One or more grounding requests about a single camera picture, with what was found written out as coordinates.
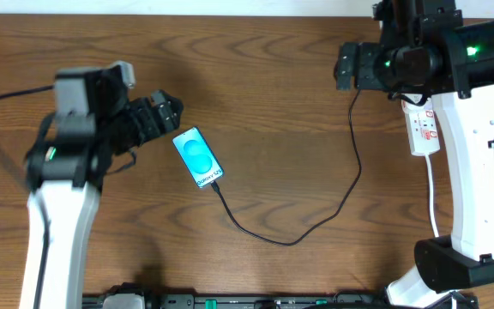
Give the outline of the blue screen smartphone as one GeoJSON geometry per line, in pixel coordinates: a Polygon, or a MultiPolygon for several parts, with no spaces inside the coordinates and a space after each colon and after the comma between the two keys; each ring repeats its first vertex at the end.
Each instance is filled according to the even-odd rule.
{"type": "Polygon", "coordinates": [[[198,188],[224,176],[222,165],[198,127],[175,136],[172,142],[198,188]]]}

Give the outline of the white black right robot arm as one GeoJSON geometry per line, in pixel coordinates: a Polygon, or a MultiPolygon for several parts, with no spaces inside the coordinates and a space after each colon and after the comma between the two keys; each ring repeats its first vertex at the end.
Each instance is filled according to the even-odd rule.
{"type": "Polygon", "coordinates": [[[423,239],[414,265],[386,288],[390,306],[432,308],[494,283],[494,21],[467,25],[452,1],[384,0],[376,43],[346,42],[339,90],[384,92],[423,111],[431,103],[449,164],[454,222],[423,239]]]}

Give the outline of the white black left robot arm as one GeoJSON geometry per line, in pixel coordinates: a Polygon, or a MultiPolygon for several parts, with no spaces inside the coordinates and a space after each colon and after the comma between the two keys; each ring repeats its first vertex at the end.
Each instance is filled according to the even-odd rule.
{"type": "Polygon", "coordinates": [[[178,129],[183,102],[163,90],[130,100],[135,85],[134,68],[124,61],[56,73],[56,110],[26,155],[22,308],[81,306],[87,244],[113,157],[178,129]]]}

